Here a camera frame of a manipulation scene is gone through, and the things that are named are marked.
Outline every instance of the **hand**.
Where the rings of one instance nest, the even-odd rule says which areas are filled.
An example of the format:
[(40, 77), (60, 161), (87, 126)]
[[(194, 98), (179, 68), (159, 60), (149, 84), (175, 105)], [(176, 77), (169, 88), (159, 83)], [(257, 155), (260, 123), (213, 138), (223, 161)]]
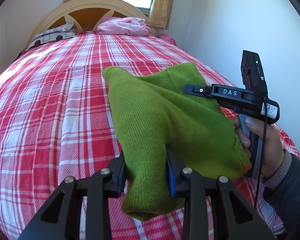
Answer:
[[(241, 124), (239, 116), (236, 116), (234, 119), (235, 133), (238, 135), (248, 157), (251, 158), (251, 153), (248, 150), (251, 142), (249, 140), (249, 137), (242, 132), (240, 125)], [(258, 135), (260, 138), (263, 138), (263, 129), (265, 125), (263, 121), (248, 116), (246, 117), (246, 125), (252, 133)], [(266, 142), (261, 175), (265, 179), (271, 178), (280, 168), (284, 160), (284, 156), (285, 153), (282, 150), (279, 132), (274, 126), (267, 124)]]

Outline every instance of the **black cable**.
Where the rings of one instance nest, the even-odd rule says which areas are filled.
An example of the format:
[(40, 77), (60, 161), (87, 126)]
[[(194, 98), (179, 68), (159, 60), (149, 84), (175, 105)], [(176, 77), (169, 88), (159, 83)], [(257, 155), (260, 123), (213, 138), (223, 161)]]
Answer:
[(254, 198), (254, 208), (257, 209), (257, 201), (258, 201), (258, 194), (259, 194), (259, 187), (260, 187), (260, 180), (261, 180), (261, 170), (263, 165), (263, 156), (264, 156), (264, 150), (265, 150), (265, 144), (266, 144), (266, 131), (267, 131), (267, 119), (268, 119), (268, 105), (267, 105), (267, 97), (263, 98), (264, 107), (265, 107), (265, 126), (263, 128), (263, 138), (262, 138), (262, 147), (261, 147), (261, 160), (260, 160), (260, 167), (259, 167), (259, 174), (258, 174), (258, 182), (257, 182), (257, 190), (256, 195)]

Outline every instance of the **device handle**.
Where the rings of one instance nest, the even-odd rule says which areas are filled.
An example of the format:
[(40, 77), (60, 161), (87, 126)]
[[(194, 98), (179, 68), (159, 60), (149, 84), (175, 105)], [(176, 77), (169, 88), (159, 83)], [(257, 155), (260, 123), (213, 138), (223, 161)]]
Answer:
[(239, 114), (239, 118), (241, 122), (241, 130), (244, 134), (246, 134), (249, 137), (251, 142), (248, 150), (251, 153), (250, 161), (252, 164), (252, 169), (250, 169), (245, 174), (245, 176), (251, 179), (258, 180), (259, 169), (261, 168), (260, 163), (261, 163), (262, 139), (258, 135), (250, 132), (250, 130), (246, 125), (246, 117), (247, 116), (245, 114)]

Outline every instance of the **green cloth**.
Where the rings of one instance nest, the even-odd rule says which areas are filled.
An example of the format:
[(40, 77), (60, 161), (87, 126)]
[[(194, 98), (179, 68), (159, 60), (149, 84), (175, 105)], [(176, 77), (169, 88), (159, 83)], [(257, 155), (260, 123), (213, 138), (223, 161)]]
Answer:
[(109, 67), (102, 76), (109, 84), (114, 129), (127, 168), (125, 214), (146, 221), (182, 207), (182, 199), (170, 197), (166, 144), (203, 176), (233, 180), (251, 167), (233, 121), (218, 103), (183, 93), (186, 84), (206, 86), (194, 63), (143, 77)]

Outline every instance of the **wooden headboard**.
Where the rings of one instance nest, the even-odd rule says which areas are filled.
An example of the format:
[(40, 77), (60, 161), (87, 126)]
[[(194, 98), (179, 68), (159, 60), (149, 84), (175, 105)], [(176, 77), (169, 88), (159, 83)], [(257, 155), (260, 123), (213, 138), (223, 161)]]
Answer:
[[(146, 16), (133, 5), (122, 0), (71, 0), (49, 13), (37, 26), (31, 38), (42, 31), (75, 22), (77, 33), (96, 31), (102, 17), (137, 17)], [(154, 28), (150, 33), (157, 36)]]

